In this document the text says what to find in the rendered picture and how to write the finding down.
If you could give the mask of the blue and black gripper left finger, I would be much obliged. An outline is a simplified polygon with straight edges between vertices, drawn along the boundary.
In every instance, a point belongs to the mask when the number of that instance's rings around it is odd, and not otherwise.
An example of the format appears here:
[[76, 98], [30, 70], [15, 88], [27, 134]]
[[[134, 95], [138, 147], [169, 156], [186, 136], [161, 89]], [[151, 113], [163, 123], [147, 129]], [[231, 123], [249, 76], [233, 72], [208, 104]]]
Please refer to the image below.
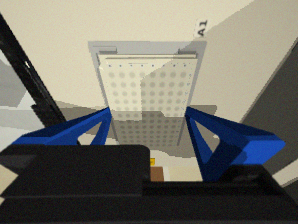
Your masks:
[[23, 134], [11, 144], [78, 145], [78, 137], [102, 121], [90, 145], [105, 145], [111, 118], [110, 108], [107, 107], [76, 119]]

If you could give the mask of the black grid base plate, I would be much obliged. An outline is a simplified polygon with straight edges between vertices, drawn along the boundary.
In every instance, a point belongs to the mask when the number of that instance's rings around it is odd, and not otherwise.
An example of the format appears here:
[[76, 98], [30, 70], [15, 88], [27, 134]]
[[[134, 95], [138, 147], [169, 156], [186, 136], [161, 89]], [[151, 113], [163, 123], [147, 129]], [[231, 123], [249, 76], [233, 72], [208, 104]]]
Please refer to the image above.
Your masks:
[[6, 59], [22, 81], [23, 85], [33, 98], [36, 104], [31, 105], [30, 107], [35, 112], [39, 120], [42, 122], [44, 127], [53, 126], [56, 124], [59, 124], [60, 121], [52, 111], [52, 109], [49, 107], [45, 99], [43, 98], [42, 94], [26, 72], [25, 68], [17, 58], [17, 56], [14, 54], [12, 49], [10, 48], [9, 44], [3, 37], [3, 35], [0, 32], [0, 49], [5, 55]]

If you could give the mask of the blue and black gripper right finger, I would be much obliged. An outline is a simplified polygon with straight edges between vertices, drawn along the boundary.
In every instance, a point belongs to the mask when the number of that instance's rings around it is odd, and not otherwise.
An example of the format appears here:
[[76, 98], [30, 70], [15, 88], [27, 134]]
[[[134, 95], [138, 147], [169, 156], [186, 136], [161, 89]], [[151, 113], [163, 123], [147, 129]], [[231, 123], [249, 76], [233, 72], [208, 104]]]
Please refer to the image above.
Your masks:
[[[232, 165], [262, 165], [285, 146], [274, 133], [191, 107], [187, 107], [185, 118], [203, 181], [217, 181]], [[220, 143], [214, 152], [195, 121], [219, 137]]]

